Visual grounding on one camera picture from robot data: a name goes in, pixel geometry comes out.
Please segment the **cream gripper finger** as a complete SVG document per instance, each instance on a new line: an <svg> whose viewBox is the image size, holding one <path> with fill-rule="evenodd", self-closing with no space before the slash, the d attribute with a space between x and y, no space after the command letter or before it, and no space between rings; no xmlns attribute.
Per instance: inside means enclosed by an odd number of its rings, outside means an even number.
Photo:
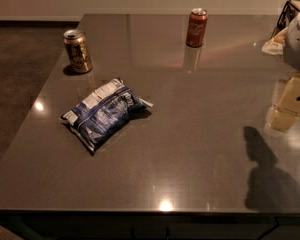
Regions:
<svg viewBox="0 0 300 240"><path fill-rule="evenodd" d="M269 127L285 132L300 118L300 75L279 80L269 109Z"/></svg>

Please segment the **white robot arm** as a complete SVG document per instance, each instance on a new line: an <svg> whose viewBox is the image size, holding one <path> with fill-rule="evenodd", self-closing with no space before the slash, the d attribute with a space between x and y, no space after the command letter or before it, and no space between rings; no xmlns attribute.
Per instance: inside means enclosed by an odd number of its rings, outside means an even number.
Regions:
<svg viewBox="0 0 300 240"><path fill-rule="evenodd" d="M278 19L272 38L263 46L295 69L280 79L274 89L266 125L276 131L288 131L300 118L300 1L288 1Z"/></svg>

